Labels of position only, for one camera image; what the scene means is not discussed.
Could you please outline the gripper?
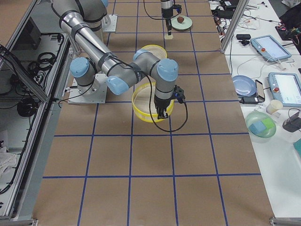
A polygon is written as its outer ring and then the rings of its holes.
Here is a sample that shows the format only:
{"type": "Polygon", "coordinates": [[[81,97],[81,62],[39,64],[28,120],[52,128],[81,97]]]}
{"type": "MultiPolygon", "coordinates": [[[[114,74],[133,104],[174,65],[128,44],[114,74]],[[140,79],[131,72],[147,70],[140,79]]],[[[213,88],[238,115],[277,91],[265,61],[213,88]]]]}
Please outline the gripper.
{"type": "Polygon", "coordinates": [[[168,118],[167,107],[170,105],[170,99],[154,98],[154,104],[158,114],[158,119],[168,118]]]}
{"type": "Polygon", "coordinates": [[[165,19],[166,22],[166,27],[167,27],[167,35],[170,35],[170,30],[172,30],[172,23],[171,23],[171,18],[166,18],[165,19]]]}

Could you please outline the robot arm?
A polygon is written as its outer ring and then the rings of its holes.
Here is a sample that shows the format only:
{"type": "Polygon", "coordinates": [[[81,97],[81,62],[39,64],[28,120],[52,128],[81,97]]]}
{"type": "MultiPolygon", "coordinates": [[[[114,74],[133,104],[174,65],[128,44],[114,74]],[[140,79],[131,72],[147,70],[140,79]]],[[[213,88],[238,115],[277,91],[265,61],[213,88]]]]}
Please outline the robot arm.
{"type": "Polygon", "coordinates": [[[107,75],[106,84],[112,93],[120,95],[149,75],[155,79],[154,104],[158,119],[168,117],[167,107],[174,96],[178,64],[168,58],[159,59],[144,49],[138,50],[129,64],[107,48],[91,28],[107,15],[106,0],[55,0],[52,10],[60,18],[59,26],[92,58],[107,75]]]}
{"type": "Polygon", "coordinates": [[[162,18],[165,20],[167,27],[168,36],[172,35],[172,23],[171,18],[173,17],[173,1],[172,0],[161,0],[161,14],[162,18]]]}

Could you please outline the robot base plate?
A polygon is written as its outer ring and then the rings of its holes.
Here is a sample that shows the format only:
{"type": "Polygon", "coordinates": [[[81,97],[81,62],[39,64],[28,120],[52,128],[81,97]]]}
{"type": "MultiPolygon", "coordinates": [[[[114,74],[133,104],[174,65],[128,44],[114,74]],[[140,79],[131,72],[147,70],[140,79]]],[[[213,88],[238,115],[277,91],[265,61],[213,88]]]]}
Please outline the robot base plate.
{"type": "Polygon", "coordinates": [[[78,89],[75,78],[73,79],[74,89],[70,89],[69,104],[105,104],[107,95],[107,76],[105,74],[96,74],[95,81],[91,88],[89,86],[78,89]]]}

